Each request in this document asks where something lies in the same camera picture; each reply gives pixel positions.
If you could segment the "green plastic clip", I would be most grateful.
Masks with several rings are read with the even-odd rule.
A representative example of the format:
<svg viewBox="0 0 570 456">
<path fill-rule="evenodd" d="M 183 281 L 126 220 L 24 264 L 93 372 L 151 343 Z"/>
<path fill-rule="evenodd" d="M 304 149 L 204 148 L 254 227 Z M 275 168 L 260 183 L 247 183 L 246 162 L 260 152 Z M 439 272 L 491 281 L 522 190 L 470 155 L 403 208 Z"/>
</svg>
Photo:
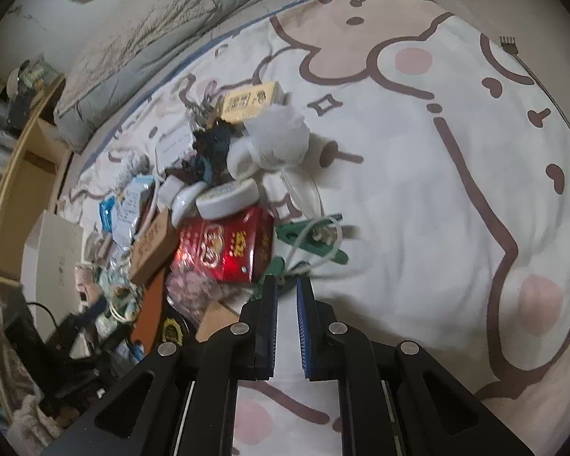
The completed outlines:
<svg viewBox="0 0 570 456">
<path fill-rule="evenodd" d="M 276 256 L 269 262 L 269 265 L 263 273 L 263 277 L 274 276 L 281 279 L 291 278 L 307 273 L 309 267 L 310 264 L 305 260 L 301 260 L 292 267 L 289 267 L 284 257 Z"/>
<path fill-rule="evenodd" d="M 326 264 L 328 261 L 342 266 L 348 264 L 348 254 L 340 249 L 344 240 L 344 232 L 340 224 L 342 219 L 343 215 L 336 213 L 278 225 L 277 239 L 290 247 L 285 257 L 286 266 L 292 263 L 294 254 L 298 250 L 319 257 L 319 260 L 311 264 L 311 269 Z"/>
</svg>

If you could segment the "red cigarette box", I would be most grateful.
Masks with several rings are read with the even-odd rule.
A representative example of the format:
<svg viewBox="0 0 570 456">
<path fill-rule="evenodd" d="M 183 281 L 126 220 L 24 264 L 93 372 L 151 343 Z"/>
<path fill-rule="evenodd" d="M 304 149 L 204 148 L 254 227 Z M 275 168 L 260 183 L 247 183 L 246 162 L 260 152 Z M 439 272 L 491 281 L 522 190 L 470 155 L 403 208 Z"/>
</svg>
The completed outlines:
<svg viewBox="0 0 570 456">
<path fill-rule="evenodd" d="M 187 218 L 171 270 L 228 284 L 254 283 L 272 259 L 272 235 L 274 218 L 259 205 L 219 220 Z"/>
</svg>

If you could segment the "bag of pink beads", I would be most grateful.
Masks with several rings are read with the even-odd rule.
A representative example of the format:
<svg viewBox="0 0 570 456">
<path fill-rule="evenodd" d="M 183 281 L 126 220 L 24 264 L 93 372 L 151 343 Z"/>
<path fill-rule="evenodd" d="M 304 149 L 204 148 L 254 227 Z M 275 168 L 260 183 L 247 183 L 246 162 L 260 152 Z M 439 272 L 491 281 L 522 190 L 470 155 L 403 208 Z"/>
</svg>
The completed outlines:
<svg viewBox="0 0 570 456">
<path fill-rule="evenodd" d="M 201 323 L 211 302 L 221 302 L 230 295 L 227 285 L 196 271 L 169 273 L 165 289 L 171 307 L 194 325 Z"/>
</svg>

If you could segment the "black round tin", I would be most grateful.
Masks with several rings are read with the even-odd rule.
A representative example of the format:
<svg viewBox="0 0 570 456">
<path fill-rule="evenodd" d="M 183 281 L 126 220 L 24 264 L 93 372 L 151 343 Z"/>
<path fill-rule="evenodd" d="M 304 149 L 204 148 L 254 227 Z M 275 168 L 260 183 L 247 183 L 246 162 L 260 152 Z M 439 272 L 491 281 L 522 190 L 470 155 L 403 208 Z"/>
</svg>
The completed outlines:
<svg viewBox="0 0 570 456">
<path fill-rule="evenodd" d="M 158 327 L 158 340 L 161 343 L 171 342 L 180 347 L 191 343 L 196 328 L 192 322 L 179 312 L 169 309 L 163 314 Z"/>
</svg>

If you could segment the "brown leather piece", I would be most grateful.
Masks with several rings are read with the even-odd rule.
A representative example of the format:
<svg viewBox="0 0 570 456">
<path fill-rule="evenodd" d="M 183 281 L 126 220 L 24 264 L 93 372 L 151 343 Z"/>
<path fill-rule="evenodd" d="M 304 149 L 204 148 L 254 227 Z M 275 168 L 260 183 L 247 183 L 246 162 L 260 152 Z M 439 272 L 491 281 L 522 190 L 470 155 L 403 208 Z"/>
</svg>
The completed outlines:
<svg viewBox="0 0 570 456">
<path fill-rule="evenodd" d="M 160 270 L 146 287 L 141 311 L 130 334 L 130 341 L 136 346 L 141 346 L 145 355 L 152 350 L 159 325 L 162 323 L 165 272 L 165 269 Z"/>
</svg>

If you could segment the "wooden block with text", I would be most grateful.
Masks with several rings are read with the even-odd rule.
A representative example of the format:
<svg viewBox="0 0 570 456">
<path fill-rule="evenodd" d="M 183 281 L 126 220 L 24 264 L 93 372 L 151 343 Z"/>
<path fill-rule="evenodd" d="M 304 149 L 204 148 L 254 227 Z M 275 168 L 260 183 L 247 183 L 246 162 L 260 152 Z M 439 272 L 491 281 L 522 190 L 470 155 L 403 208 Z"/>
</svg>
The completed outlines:
<svg viewBox="0 0 570 456">
<path fill-rule="evenodd" d="M 173 255 L 179 236 L 171 221 L 169 209 L 163 209 L 146 233 L 133 245 L 130 262 L 130 282 L 144 286 Z"/>
</svg>

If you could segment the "white tape roll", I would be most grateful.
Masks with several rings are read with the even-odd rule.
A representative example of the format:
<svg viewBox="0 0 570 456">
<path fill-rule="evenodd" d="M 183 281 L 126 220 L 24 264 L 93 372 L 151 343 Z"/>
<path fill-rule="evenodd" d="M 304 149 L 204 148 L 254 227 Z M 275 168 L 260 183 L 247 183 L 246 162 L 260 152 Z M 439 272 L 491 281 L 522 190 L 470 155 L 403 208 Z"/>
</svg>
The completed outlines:
<svg viewBox="0 0 570 456">
<path fill-rule="evenodd" d="M 249 137 L 230 142 L 226 168 L 234 180 L 250 178 L 260 169 L 256 149 Z"/>
</svg>

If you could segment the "white blue medicine sachet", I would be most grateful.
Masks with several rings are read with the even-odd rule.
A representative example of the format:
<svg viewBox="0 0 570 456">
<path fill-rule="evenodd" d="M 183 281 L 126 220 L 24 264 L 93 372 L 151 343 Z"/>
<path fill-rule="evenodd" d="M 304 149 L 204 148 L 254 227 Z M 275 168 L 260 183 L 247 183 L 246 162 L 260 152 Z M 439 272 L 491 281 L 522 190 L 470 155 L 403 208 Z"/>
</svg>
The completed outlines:
<svg viewBox="0 0 570 456">
<path fill-rule="evenodd" d="M 153 207 L 154 189 L 153 176 L 136 176 L 118 196 L 109 196 L 98 206 L 101 229 L 110 233 L 117 245 L 130 247 L 146 228 L 146 219 Z"/>
</svg>

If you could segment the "white fluffy pompom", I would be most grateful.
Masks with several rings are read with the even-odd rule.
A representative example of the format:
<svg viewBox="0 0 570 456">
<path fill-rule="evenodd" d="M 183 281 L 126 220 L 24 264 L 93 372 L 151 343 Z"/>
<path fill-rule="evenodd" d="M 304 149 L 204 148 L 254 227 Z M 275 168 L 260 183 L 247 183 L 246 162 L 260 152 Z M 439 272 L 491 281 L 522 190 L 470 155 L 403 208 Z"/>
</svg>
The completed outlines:
<svg viewBox="0 0 570 456">
<path fill-rule="evenodd" d="M 297 166 L 307 155 L 310 129 L 304 116 L 292 106 L 269 105 L 244 125 L 252 157 L 262 169 Z"/>
</svg>

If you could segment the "yellow cardboard box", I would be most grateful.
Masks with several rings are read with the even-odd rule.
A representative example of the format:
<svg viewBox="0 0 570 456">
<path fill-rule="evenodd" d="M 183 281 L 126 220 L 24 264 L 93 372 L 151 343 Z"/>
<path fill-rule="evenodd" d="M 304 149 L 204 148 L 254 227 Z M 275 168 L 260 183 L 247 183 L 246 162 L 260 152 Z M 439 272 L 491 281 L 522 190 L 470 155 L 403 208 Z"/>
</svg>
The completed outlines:
<svg viewBox="0 0 570 456">
<path fill-rule="evenodd" d="M 232 124 L 239 124 L 259 116 L 262 109 L 269 105 L 283 105 L 285 99 L 286 94 L 278 81 L 239 87 L 224 96 L 220 119 Z"/>
</svg>

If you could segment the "white cardboard box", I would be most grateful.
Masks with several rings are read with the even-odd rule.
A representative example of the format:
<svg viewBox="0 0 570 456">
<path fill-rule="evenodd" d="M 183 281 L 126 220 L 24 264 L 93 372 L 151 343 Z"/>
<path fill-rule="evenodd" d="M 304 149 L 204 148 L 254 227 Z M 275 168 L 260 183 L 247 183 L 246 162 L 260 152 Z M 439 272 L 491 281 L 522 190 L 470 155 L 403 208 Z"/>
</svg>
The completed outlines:
<svg viewBox="0 0 570 456">
<path fill-rule="evenodd" d="M 59 323 L 80 306 L 75 266 L 81 261 L 83 228 L 44 210 L 23 247 L 20 282 L 28 302 L 46 307 Z"/>
</svg>

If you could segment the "cartoon printed bed sheet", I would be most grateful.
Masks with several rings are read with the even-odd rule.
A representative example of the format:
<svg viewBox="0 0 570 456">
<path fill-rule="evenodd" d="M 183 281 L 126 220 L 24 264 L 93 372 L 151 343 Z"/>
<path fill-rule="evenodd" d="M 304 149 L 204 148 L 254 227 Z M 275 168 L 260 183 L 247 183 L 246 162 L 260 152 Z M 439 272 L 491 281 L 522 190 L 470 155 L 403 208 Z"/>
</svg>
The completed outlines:
<svg viewBox="0 0 570 456">
<path fill-rule="evenodd" d="M 344 217 L 315 292 L 425 347 L 537 455 L 570 436 L 570 127 L 511 55 L 434 0 L 308 0 L 205 45 L 133 109 L 60 203 L 91 232 L 126 154 L 204 99 L 276 82 L 294 168 L 244 155 L 276 222 Z"/>
</svg>

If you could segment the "wooden shelf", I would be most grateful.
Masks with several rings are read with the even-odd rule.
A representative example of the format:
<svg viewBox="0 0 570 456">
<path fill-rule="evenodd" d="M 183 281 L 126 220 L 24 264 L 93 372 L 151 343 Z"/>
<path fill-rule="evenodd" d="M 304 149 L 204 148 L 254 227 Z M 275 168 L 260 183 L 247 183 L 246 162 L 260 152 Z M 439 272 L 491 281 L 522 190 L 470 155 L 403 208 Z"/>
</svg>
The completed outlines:
<svg viewBox="0 0 570 456">
<path fill-rule="evenodd" d="M 0 286 L 20 286 L 24 243 L 39 216 L 53 211 L 72 159 L 68 145 L 48 117 L 65 87 L 58 76 L 29 112 L 0 183 Z M 9 394 L 4 334 L 0 328 L 0 406 L 10 421 L 15 401 Z"/>
</svg>

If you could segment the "grey quilted blanket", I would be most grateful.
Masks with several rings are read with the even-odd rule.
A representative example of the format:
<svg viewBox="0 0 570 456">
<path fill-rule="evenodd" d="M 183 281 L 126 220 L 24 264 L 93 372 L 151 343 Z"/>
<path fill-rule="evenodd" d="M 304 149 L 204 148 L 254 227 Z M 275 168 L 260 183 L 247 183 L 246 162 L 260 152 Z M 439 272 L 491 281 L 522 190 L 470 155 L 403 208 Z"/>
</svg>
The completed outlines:
<svg viewBox="0 0 570 456">
<path fill-rule="evenodd" d="M 259 0 L 123 0 L 91 32 L 54 109 L 59 138 L 83 151 L 163 67 L 232 14 Z"/>
</svg>

